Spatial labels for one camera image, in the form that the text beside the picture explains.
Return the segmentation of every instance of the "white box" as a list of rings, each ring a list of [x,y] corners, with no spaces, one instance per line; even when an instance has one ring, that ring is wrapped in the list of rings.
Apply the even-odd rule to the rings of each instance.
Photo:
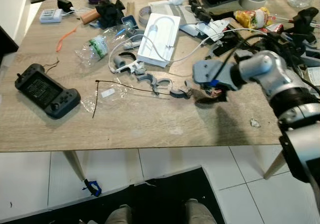
[[[178,36],[180,17],[151,13],[146,25],[144,35],[152,40],[159,54],[166,60],[171,60]],[[143,37],[139,51],[138,61],[166,67],[169,61],[161,58],[155,51],[152,43]]]

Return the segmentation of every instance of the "tape roll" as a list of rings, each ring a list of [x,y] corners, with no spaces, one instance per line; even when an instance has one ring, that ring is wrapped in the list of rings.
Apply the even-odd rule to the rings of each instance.
[[[150,14],[151,14],[151,7],[150,6],[145,6],[145,7],[141,8],[139,11],[139,22],[142,25],[146,26],[149,21]]]
[[[246,10],[256,10],[265,5],[267,0],[241,0],[240,5]]]

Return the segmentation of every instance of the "small label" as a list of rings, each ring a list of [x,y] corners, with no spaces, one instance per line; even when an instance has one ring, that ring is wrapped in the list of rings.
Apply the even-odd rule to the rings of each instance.
[[[104,58],[105,55],[108,54],[108,46],[102,35],[97,35],[95,38],[91,39],[89,43],[96,50],[100,58]]]
[[[101,96],[102,96],[102,98],[106,98],[108,96],[111,96],[115,92],[116,92],[115,89],[111,88],[111,89],[108,89],[108,90],[101,92]]]

